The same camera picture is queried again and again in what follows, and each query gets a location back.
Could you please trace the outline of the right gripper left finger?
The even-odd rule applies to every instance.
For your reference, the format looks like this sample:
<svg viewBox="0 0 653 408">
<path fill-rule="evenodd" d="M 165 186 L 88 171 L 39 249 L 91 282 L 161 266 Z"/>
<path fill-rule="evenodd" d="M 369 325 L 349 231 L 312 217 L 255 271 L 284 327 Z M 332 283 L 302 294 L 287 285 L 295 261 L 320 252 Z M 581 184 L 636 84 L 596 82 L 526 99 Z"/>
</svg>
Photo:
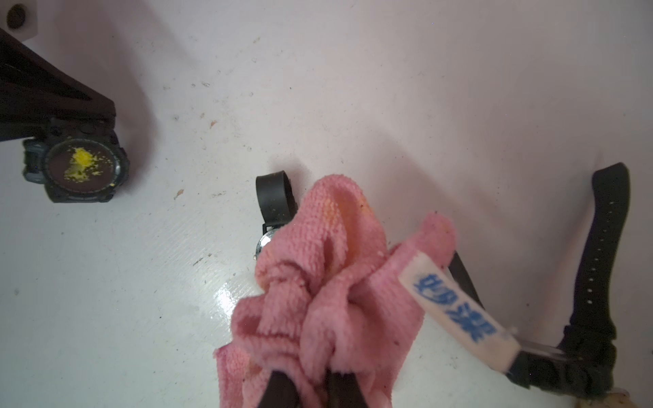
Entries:
<svg viewBox="0 0 653 408">
<path fill-rule="evenodd" d="M 298 408 L 301 399 L 294 382 L 283 372 L 272 372 L 258 408 Z"/>
</svg>

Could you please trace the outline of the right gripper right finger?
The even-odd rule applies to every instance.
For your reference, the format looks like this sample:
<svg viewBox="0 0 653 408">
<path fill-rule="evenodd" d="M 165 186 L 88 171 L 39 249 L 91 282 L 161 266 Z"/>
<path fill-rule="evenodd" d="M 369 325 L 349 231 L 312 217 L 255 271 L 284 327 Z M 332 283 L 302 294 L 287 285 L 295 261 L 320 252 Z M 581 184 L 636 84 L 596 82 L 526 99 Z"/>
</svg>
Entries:
<svg viewBox="0 0 653 408">
<path fill-rule="evenodd" d="M 355 374 L 328 372 L 326 386 L 328 408 L 367 408 Z"/>
</svg>

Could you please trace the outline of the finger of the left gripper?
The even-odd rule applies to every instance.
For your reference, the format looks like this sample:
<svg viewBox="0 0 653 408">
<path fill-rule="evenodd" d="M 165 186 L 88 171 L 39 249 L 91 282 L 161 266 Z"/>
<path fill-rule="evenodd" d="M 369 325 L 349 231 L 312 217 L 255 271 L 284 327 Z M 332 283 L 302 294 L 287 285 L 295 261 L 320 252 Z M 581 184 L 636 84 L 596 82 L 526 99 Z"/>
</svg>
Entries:
<svg viewBox="0 0 653 408">
<path fill-rule="evenodd" d="M 1 141 L 44 134 L 54 119 L 116 123 L 115 103 L 1 31 Z"/>
</svg>

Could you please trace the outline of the small black looped watch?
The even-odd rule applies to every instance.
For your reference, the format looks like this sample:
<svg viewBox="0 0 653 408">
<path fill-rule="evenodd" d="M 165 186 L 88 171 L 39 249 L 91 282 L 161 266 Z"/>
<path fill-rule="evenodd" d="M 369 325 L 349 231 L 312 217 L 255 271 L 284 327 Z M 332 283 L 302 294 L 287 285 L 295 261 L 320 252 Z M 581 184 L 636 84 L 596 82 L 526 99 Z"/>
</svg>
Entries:
<svg viewBox="0 0 653 408">
<path fill-rule="evenodd" d="M 110 202 L 129 178 L 127 153 L 102 122 L 55 120 L 23 146 L 25 180 L 54 203 Z"/>
</svg>

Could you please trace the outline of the pink cloth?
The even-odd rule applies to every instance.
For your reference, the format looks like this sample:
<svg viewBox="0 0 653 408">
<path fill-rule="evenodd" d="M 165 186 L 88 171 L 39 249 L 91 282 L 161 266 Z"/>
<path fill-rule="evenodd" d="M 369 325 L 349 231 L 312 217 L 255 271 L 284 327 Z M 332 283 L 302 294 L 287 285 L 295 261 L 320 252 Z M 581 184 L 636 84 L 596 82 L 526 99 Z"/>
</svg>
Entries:
<svg viewBox="0 0 653 408">
<path fill-rule="evenodd" d="M 220 405 L 258 406 L 280 372 L 303 407 L 326 406 L 331 373 L 353 375 L 368 406 L 389 407 L 425 317 L 508 372 L 520 344 L 452 280 L 456 246 L 452 222 L 437 212 L 388 246 L 353 180 L 317 181 L 258 256 L 262 293 L 237 303 L 232 341 L 214 354 Z"/>
</svg>

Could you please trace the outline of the black rugged digital watch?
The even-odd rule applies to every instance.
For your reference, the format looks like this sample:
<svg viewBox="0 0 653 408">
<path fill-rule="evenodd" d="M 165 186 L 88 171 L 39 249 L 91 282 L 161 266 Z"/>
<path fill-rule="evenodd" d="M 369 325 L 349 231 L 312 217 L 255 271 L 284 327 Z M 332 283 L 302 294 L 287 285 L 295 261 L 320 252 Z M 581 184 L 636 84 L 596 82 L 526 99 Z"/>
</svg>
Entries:
<svg viewBox="0 0 653 408">
<path fill-rule="evenodd" d="M 624 163 L 593 173 L 595 212 L 575 280 L 573 311 L 555 348 L 526 342 L 506 374 L 580 400 L 603 399 L 613 387 L 617 329 L 610 316 L 610 277 L 629 212 L 630 177 Z"/>
</svg>

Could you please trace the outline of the beige looped watch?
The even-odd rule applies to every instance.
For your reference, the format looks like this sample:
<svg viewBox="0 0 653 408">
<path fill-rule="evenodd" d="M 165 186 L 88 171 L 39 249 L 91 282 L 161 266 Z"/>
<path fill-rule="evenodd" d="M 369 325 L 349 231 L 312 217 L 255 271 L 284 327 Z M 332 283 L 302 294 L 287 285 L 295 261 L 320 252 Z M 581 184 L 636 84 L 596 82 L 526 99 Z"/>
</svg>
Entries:
<svg viewBox="0 0 653 408">
<path fill-rule="evenodd" d="M 576 408 L 638 408 L 625 389 L 613 389 L 602 399 L 578 399 Z"/>
</svg>

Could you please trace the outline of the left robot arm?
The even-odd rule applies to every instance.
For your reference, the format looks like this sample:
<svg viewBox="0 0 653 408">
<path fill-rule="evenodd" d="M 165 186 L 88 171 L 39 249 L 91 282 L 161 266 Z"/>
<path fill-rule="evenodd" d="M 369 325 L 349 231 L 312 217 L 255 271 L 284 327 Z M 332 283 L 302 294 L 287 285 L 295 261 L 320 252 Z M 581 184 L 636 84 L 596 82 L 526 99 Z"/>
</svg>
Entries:
<svg viewBox="0 0 653 408">
<path fill-rule="evenodd" d="M 113 129 L 114 102 L 25 46 L 36 33 L 35 1 L 1 3 L 1 141 L 39 138 L 54 119 Z"/>
</svg>

